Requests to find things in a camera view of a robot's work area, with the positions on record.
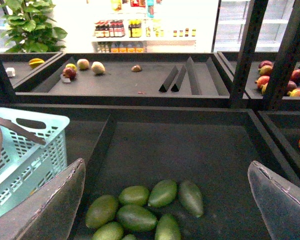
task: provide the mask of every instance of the shopping basket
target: shopping basket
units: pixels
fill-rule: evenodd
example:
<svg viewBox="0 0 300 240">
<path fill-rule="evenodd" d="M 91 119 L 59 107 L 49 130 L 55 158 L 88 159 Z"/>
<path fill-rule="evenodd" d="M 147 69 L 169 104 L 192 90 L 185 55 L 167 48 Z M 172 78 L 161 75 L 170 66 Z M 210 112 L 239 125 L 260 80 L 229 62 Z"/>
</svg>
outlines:
<svg viewBox="0 0 300 240">
<path fill-rule="evenodd" d="M 0 107 L 0 118 L 43 140 L 0 126 L 0 216 L 67 167 L 66 116 Z"/>
</svg>

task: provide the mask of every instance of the green leaf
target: green leaf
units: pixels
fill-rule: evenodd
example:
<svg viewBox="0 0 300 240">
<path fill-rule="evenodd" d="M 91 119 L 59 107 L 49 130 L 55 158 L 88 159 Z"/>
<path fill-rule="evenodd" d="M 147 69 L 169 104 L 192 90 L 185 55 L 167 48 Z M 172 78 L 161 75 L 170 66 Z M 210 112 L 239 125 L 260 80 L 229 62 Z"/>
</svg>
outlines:
<svg viewBox="0 0 300 240">
<path fill-rule="evenodd" d="M 23 25 L 22 29 L 27 31 L 27 32 L 32 32 L 36 28 L 36 21 L 35 20 L 30 20 L 27 21 L 26 24 Z"/>
<path fill-rule="evenodd" d="M 23 19 L 18 19 L 18 20 L 9 20 L 8 24 L 12 26 L 17 26 L 17 25 L 24 25 L 27 21 Z"/>
<path fill-rule="evenodd" d="M 22 50 L 22 45 L 21 44 L 17 44 L 11 48 L 9 48 L 7 51 L 5 51 L 6 53 L 18 53 Z"/>
<path fill-rule="evenodd" d="M 48 46 L 39 42 L 34 42 L 29 45 L 30 52 L 46 53 Z"/>
<path fill-rule="evenodd" d="M 45 25 L 37 25 L 37 26 L 35 26 L 35 31 L 36 30 L 40 30 L 40 29 L 45 29 L 46 28 L 46 26 Z"/>
<path fill-rule="evenodd" d="M 6 0 L 5 4 L 12 10 L 18 10 L 22 5 L 23 0 Z"/>
<path fill-rule="evenodd" d="M 48 7 L 48 6 L 50 6 L 50 4 L 48 2 L 45 2 L 45 1 L 35 1 L 34 3 L 32 3 L 32 5 L 34 7 Z"/>
<path fill-rule="evenodd" d="M 64 39 L 68 33 L 61 27 L 55 26 L 53 29 L 53 36 L 58 39 Z"/>
<path fill-rule="evenodd" d="M 16 44 L 20 43 L 24 39 L 23 36 L 13 36 L 10 37 L 5 44 L 8 45 L 10 42 L 15 42 Z"/>
<path fill-rule="evenodd" d="M 51 17 L 48 17 L 49 20 L 51 20 L 52 22 L 57 22 L 56 20 L 52 19 Z"/>
<path fill-rule="evenodd" d="M 39 9 L 36 9 L 35 7 L 33 7 L 31 5 L 27 6 L 24 11 L 27 13 L 39 13 L 40 12 Z"/>
<path fill-rule="evenodd" d="M 52 29 L 52 24 L 50 22 L 45 22 L 44 25 L 46 26 L 47 29 Z"/>
</svg>

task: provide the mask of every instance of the apple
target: apple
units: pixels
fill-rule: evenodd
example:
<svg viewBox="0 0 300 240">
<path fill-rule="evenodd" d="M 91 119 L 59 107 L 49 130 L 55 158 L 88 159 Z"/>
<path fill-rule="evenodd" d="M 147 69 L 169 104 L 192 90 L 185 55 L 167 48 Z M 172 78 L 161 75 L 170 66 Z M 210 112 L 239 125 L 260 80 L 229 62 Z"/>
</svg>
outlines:
<svg viewBox="0 0 300 240">
<path fill-rule="evenodd" d="M 87 70 L 90 67 L 90 63 L 87 59 L 79 59 L 76 64 L 80 70 Z"/>
<path fill-rule="evenodd" d="M 285 88 L 285 92 L 292 92 L 297 88 L 297 84 L 294 81 L 289 81 L 288 85 Z"/>
<path fill-rule="evenodd" d="M 103 74 L 106 71 L 105 66 L 99 61 L 94 61 L 91 69 L 96 75 Z"/>
<path fill-rule="evenodd" d="M 258 68 L 261 69 L 261 68 L 262 68 L 263 66 L 265 66 L 265 65 L 269 65 L 269 66 L 271 66 L 271 67 L 274 66 L 274 64 L 273 64 L 271 61 L 265 60 L 265 61 L 260 62 Z"/>
<path fill-rule="evenodd" d="M 75 79 L 77 73 L 76 71 L 72 68 L 72 67 L 66 67 L 63 69 L 62 71 L 62 75 L 66 78 L 66 79 L 70 79 L 73 80 Z"/>
<path fill-rule="evenodd" d="M 257 84 L 256 87 L 261 90 L 262 89 L 262 85 L 265 85 L 269 82 L 270 77 L 269 76 L 261 76 L 258 78 L 257 81 L 255 81 L 254 83 Z"/>
<path fill-rule="evenodd" d="M 300 69 L 294 70 L 291 74 L 290 81 L 296 84 L 300 83 Z"/>
<path fill-rule="evenodd" d="M 66 68 L 67 68 L 67 67 L 73 68 L 73 70 L 75 70 L 75 72 L 78 71 L 77 66 L 74 65 L 73 63 L 68 63 L 67 65 L 65 65 L 65 67 L 66 67 Z"/>
</svg>

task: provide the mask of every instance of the black display bin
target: black display bin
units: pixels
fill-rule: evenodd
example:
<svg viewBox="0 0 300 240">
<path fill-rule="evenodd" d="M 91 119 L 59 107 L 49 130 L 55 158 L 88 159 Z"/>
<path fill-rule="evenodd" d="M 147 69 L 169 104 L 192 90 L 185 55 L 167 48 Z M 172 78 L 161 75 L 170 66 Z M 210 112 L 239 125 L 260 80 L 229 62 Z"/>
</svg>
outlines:
<svg viewBox="0 0 300 240">
<path fill-rule="evenodd" d="M 47 52 L 47 53 L 0 53 L 0 60 L 4 66 L 4 69 L 14 68 L 15 76 L 10 77 L 10 82 L 13 88 L 18 84 L 26 82 L 32 76 L 44 68 L 45 65 L 49 64 L 54 58 L 61 56 L 62 52 Z M 31 59 L 42 59 L 45 62 L 36 68 L 32 69 L 29 66 L 29 61 Z"/>
<path fill-rule="evenodd" d="M 85 155 L 85 190 L 69 240 L 90 240 L 85 213 L 97 197 L 122 189 L 151 189 L 163 179 L 194 181 L 203 193 L 205 214 L 190 216 L 176 200 L 154 210 L 172 213 L 183 239 L 270 239 L 253 199 L 247 171 L 259 161 L 300 187 L 300 180 L 249 109 L 10 105 L 28 111 L 68 116 L 67 148 L 72 159 Z M 93 139 L 84 147 L 94 125 Z M 139 240 L 154 233 L 138 233 Z"/>
<path fill-rule="evenodd" d="M 238 60 L 238 52 L 218 52 L 218 58 L 223 61 L 225 66 L 225 72 L 228 74 L 235 74 L 237 60 Z M 262 101 L 263 96 L 261 91 L 257 89 L 257 84 L 255 81 L 260 77 L 258 72 L 258 66 L 261 61 L 269 60 L 273 63 L 275 62 L 277 52 L 255 52 L 253 54 L 253 61 L 251 64 L 249 76 L 245 86 L 245 93 L 249 98 L 248 108 L 254 110 L 262 110 Z M 282 104 L 279 108 L 282 111 L 300 111 L 300 97 L 289 97 L 284 96 L 282 99 Z"/>
<path fill-rule="evenodd" d="M 222 68 L 214 53 L 64 53 L 41 68 L 15 88 L 19 103 L 95 104 L 120 106 L 214 107 L 227 108 L 230 93 L 219 73 Z M 193 63 L 187 63 L 191 57 Z M 95 75 L 91 69 L 78 71 L 71 83 L 63 83 L 61 75 L 68 63 L 87 59 L 104 64 L 106 72 Z M 132 72 L 139 64 L 141 72 Z M 159 91 L 177 67 L 173 82 Z M 186 73 L 179 91 L 171 91 L 182 66 Z M 244 96 L 245 108 L 248 97 Z"/>
<path fill-rule="evenodd" d="M 300 111 L 260 111 L 268 133 L 300 178 Z"/>
</svg>

